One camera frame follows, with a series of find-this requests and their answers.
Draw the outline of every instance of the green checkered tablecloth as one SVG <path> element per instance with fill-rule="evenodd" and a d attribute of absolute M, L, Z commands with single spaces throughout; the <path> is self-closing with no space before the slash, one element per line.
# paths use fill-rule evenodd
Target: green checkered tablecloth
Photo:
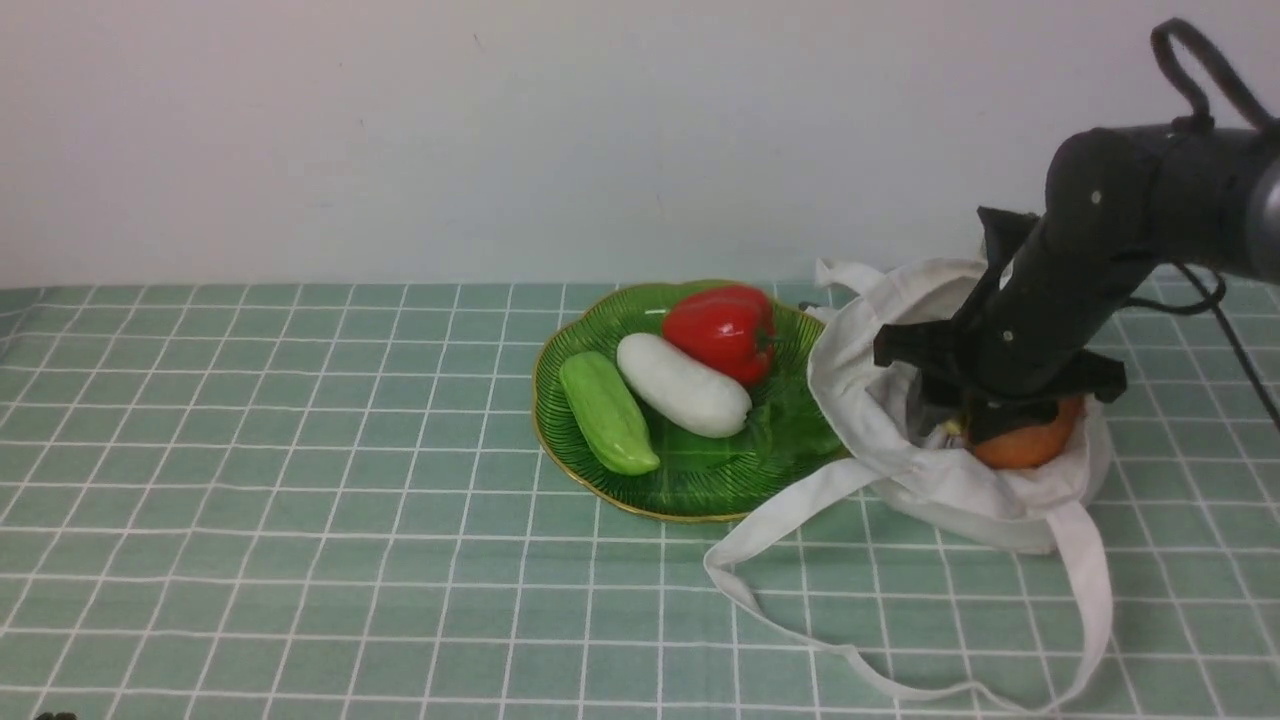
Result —
<path fill-rule="evenodd" d="M 0 719 L 1009 717 L 884 700 L 712 589 L 724 527 L 625 514 L 544 457 L 534 359 L 608 290 L 0 293 Z M 1280 382 L 1276 297 L 1226 306 Z M 1280 438 L 1211 318 L 1130 311 L 1097 345 L 1135 380 L 1091 509 L 1116 629 L 1061 717 L 1280 716 Z M 740 570 L 905 682 L 1032 705 L 1076 664 L 1056 559 L 874 498 Z"/>

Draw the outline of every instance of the green plate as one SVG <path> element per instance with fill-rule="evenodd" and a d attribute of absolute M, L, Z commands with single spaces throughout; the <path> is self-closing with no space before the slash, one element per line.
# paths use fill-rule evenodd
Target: green plate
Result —
<path fill-rule="evenodd" d="M 669 423 L 640 402 L 650 441 L 662 459 L 653 473 L 627 477 L 604 468 L 586 445 L 559 384 L 561 364 L 595 350 L 614 357 L 631 333 L 660 333 L 681 299 L 724 281 L 641 284 L 613 292 L 563 327 L 534 366 L 534 430 L 548 455 L 577 482 L 631 512 L 673 521 L 736 520 L 827 462 L 846 455 L 809 393 L 809 351 L 823 325 L 774 304 L 777 351 L 764 383 L 751 391 L 748 429 L 708 439 Z"/>

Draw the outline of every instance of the white vegetable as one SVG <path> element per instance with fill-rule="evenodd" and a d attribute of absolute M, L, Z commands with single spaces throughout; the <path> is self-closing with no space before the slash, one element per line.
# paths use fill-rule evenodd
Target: white vegetable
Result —
<path fill-rule="evenodd" d="M 618 370 L 654 410 L 686 430 L 709 438 L 746 427 L 751 396 L 655 334 L 636 333 L 618 343 Z"/>

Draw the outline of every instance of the orange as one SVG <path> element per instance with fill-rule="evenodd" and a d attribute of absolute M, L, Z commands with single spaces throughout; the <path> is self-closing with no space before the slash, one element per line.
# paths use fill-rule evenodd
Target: orange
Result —
<path fill-rule="evenodd" d="M 1052 423 L 1005 433 L 970 447 L 969 451 L 995 470 L 1039 468 L 1062 452 L 1082 413 L 1083 397 L 1062 398 L 1057 402 L 1057 418 Z"/>

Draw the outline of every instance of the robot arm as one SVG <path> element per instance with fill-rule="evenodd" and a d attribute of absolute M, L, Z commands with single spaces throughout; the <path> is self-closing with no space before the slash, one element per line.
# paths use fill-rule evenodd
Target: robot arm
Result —
<path fill-rule="evenodd" d="M 1174 35 L 1258 127 L 1213 128 L 1169 49 Z M 960 310 L 877 336 L 877 364 L 920 369 L 922 432 L 964 415 L 979 443 L 1051 421 L 1062 397 L 1115 401 L 1124 365 L 1084 347 L 1160 264 L 1280 283 L 1280 123 L 1185 22 L 1157 27 L 1152 45 L 1193 115 L 1069 138 L 1043 217 L 978 210 L 988 269 Z"/>

